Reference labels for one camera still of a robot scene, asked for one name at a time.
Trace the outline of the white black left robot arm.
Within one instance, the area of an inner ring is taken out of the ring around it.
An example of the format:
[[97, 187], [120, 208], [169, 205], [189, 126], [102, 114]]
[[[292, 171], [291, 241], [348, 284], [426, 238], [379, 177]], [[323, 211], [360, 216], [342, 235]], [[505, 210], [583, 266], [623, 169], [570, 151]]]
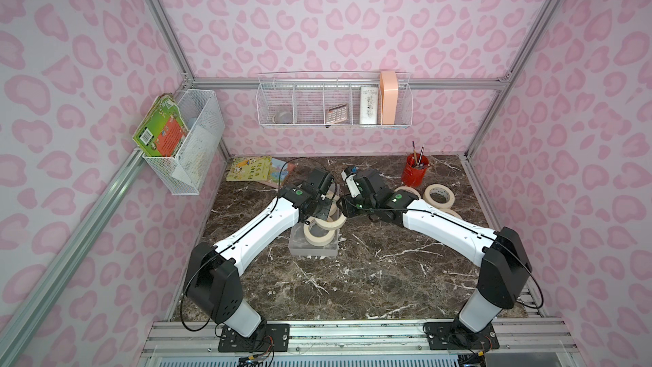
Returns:
[[281, 188], [254, 219], [231, 236], [191, 251], [183, 282], [183, 300], [190, 300], [210, 321], [242, 337], [260, 340], [265, 321], [244, 299], [241, 276], [280, 234], [318, 212], [334, 177], [312, 170], [299, 185]]

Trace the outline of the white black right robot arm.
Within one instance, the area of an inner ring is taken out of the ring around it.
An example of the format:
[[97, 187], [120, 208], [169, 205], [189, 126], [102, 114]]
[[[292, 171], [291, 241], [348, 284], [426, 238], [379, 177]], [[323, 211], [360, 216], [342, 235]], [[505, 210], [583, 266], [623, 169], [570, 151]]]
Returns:
[[374, 169], [347, 167], [348, 193], [338, 201], [346, 217], [375, 216], [436, 240], [479, 268], [474, 292], [453, 320], [453, 331], [477, 334], [505, 309], [512, 309], [531, 278], [532, 267], [513, 229], [471, 224], [443, 212], [407, 190], [394, 190]]

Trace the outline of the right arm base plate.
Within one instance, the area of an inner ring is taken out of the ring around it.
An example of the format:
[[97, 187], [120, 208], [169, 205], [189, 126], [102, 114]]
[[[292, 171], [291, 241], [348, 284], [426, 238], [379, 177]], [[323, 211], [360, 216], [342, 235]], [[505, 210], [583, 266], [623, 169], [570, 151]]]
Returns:
[[473, 333], [453, 321], [426, 322], [423, 325], [430, 350], [470, 350], [487, 352], [500, 348], [493, 325]]

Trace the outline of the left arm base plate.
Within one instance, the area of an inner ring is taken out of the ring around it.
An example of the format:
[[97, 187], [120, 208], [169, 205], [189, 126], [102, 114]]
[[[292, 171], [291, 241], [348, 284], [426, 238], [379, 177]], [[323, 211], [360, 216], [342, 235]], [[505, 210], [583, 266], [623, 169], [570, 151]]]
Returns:
[[219, 353], [256, 353], [272, 346], [274, 352], [287, 352], [290, 340], [290, 325], [282, 323], [262, 324], [252, 336], [245, 337], [230, 327], [218, 335]]

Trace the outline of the cream masking tape roll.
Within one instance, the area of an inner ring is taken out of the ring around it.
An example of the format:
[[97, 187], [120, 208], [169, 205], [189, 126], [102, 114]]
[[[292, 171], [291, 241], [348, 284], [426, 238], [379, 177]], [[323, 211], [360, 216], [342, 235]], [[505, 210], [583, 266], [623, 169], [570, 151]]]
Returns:
[[347, 217], [344, 214], [339, 215], [337, 219], [319, 219], [318, 217], [315, 217], [314, 223], [319, 226], [319, 228], [327, 230], [327, 231], [332, 231], [332, 230], [338, 230], [340, 229], [347, 221]]
[[339, 193], [340, 193], [340, 186], [337, 183], [334, 183], [329, 187], [329, 191], [327, 192], [325, 198], [330, 200], [330, 208], [329, 208], [329, 217], [334, 217], [334, 215], [337, 214], [339, 211], [339, 208], [337, 206], [337, 202], [339, 200]]
[[405, 192], [414, 195], [416, 200], [421, 200], [421, 194], [414, 188], [408, 186], [400, 186], [395, 188], [395, 192]]
[[444, 185], [429, 185], [424, 190], [423, 199], [438, 209], [449, 209], [455, 202], [455, 194]]
[[304, 238], [311, 246], [327, 246], [336, 237], [336, 232], [337, 230], [327, 231], [321, 229], [314, 222], [303, 225]]

